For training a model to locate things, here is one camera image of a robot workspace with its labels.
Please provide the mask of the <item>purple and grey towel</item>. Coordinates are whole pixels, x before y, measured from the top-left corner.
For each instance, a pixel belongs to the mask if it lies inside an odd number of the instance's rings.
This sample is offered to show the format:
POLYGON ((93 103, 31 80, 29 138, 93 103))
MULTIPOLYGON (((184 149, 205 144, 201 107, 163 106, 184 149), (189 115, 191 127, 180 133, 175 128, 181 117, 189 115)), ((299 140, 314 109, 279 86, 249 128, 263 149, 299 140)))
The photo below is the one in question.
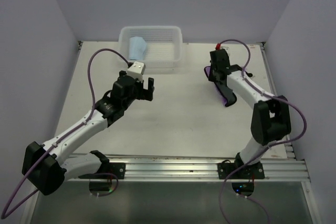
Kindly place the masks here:
POLYGON ((220 70, 216 66, 210 65, 204 68, 208 81, 213 82, 216 90, 221 95, 225 107, 229 107, 237 102, 236 94, 233 89, 228 86, 229 81, 233 81, 234 77, 238 77, 238 81, 242 81, 242 68, 239 65, 233 65, 233 69, 220 70))

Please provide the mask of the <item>light blue towel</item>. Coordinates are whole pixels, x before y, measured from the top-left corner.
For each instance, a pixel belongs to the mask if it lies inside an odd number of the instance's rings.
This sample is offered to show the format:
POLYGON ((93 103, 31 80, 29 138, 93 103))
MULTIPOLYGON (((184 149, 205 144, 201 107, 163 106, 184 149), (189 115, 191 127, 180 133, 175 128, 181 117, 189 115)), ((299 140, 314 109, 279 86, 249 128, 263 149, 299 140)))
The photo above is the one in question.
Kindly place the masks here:
POLYGON ((147 50, 146 41, 139 36, 131 37, 129 40, 129 59, 134 61, 144 60, 147 50))

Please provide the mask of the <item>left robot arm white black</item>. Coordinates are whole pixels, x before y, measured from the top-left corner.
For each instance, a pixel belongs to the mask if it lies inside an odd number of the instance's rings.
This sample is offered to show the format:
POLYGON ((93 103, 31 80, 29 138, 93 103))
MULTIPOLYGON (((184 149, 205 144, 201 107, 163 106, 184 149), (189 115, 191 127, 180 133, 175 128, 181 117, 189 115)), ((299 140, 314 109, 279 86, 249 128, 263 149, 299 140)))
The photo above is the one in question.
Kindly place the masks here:
POLYGON ((94 174, 97 178, 106 177, 109 172, 108 159, 101 152, 91 151, 81 158, 70 158, 70 155, 123 117, 133 101, 152 101, 153 93, 153 78, 148 78, 148 87, 145 88, 142 74, 120 71, 112 89, 67 132, 42 144, 32 142, 26 147, 23 175, 45 196, 75 177, 88 174, 94 174))

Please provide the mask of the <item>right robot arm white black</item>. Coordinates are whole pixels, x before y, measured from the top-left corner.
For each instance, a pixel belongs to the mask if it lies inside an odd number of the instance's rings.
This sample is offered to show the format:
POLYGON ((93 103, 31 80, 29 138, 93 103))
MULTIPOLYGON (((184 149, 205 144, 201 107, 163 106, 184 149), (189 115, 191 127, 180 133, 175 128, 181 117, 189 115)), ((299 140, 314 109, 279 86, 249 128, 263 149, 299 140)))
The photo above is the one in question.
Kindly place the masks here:
POLYGON ((252 108, 251 139, 246 147, 235 157, 234 172, 246 178, 253 171, 252 165, 260 161, 256 155, 271 143, 282 140, 291 132, 289 106, 278 101, 285 97, 275 97, 269 92, 259 92, 249 74, 242 76, 242 67, 231 65, 229 55, 224 49, 210 52, 210 67, 205 71, 208 80, 214 83, 224 98, 224 106, 236 103, 239 95, 252 108))

